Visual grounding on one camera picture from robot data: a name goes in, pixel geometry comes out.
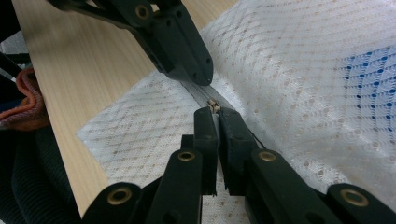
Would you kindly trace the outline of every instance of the white garment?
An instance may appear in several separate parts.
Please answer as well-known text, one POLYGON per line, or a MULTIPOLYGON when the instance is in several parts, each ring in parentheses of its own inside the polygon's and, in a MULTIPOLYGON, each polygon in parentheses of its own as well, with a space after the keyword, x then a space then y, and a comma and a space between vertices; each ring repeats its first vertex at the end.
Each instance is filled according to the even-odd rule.
MULTIPOLYGON (((396 2, 241 1, 201 35, 212 87, 311 187, 347 182, 396 210, 396 2)), ((163 174, 199 102, 153 72, 79 132, 110 183, 163 174)), ((218 174, 203 223, 248 222, 218 174)))

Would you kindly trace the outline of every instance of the zipper slider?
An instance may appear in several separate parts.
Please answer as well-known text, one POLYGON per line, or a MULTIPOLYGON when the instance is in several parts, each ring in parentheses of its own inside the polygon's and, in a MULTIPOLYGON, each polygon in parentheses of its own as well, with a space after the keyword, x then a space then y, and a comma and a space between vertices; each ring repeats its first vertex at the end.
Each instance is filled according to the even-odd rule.
POLYGON ((212 114, 217 114, 221 110, 221 106, 219 105, 219 103, 213 99, 209 99, 207 101, 207 106, 209 106, 212 114))

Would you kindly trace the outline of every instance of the black fabric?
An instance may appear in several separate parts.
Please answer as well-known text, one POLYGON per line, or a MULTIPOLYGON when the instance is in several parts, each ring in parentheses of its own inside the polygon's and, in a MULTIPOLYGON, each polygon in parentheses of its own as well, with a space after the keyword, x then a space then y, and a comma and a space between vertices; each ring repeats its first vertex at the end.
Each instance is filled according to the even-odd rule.
POLYGON ((0 135, 0 219, 7 224, 79 223, 52 129, 0 135))
POLYGON ((0 132, 0 219, 7 224, 25 223, 11 187, 17 138, 17 132, 0 132))

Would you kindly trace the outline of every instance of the bolt hole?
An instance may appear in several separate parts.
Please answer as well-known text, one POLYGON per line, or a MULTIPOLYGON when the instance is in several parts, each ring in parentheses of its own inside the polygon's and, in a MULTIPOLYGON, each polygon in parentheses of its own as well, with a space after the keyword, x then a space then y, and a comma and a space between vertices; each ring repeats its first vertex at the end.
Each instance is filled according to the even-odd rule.
POLYGON ((149 9, 144 5, 139 5, 135 9, 136 15, 141 20, 146 20, 149 18, 149 9))
POLYGON ((365 207, 369 204, 369 201, 367 200, 364 195, 361 193, 357 192, 354 189, 341 189, 341 197, 347 201, 348 203, 351 203, 355 206, 358 207, 365 207))
POLYGON ((176 12, 176 16, 177 16, 178 18, 181 18, 181 16, 182 16, 181 11, 177 11, 177 12, 176 12))
POLYGON ((312 223, 312 224, 323 224, 323 223, 325 223, 323 217, 321 217, 320 215, 318 215, 316 213, 313 213, 313 212, 306 213, 305 214, 305 218, 306 218, 306 220, 309 221, 309 223, 312 223))
POLYGON ((276 155, 271 152, 263 151, 259 153, 260 159, 263 161, 274 161, 276 159, 276 155))
POLYGON ((132 192, 126 187, 114 189, 107 195, 107 202, 112 205, 126 203, 132 197, 132 192))
POLYGON ((195 158, 195 155, 191 152, 180 152, 178 154, 178 159, 181 161, 192 161, 195 158))
POLYGON ((163 215, 163 222, 166 224, 175 224, 180 220, 180 214, 177 211, 168 211, 163 215))

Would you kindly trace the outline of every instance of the zipper teeth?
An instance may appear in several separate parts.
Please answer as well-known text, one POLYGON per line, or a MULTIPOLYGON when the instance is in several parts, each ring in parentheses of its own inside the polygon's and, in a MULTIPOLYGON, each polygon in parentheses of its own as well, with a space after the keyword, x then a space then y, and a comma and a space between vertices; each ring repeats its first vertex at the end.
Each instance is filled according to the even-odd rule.
POLYGON ((200 107, 210 106, 209 102, 212 102, 212 105, 215 103, 216 107, 219 109, 220 106, 234 109, 233 106, 211 86, 197 86, 187 82, 181 82, 181 85, 191 94, 200 107))

